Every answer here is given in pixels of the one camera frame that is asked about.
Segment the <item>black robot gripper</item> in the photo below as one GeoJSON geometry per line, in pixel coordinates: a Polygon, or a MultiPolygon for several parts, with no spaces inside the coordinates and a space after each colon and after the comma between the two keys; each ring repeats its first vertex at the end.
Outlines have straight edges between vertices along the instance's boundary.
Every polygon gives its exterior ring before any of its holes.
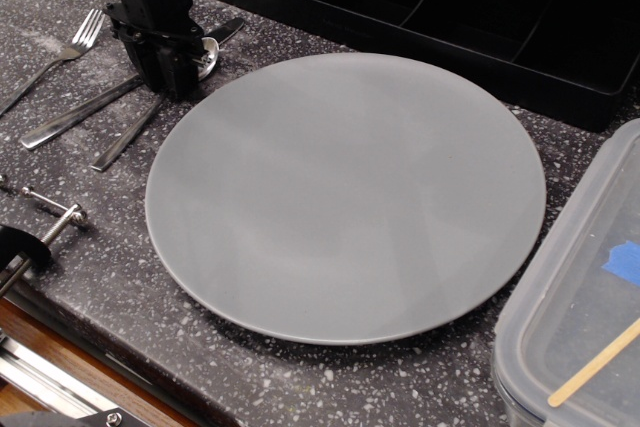
{"type": "Polygon", "coordinates": [[[203,29],[192,20],[193,0],[117,0],[105,7],[143,83],[183,99],[198,84],[203,29]]]}

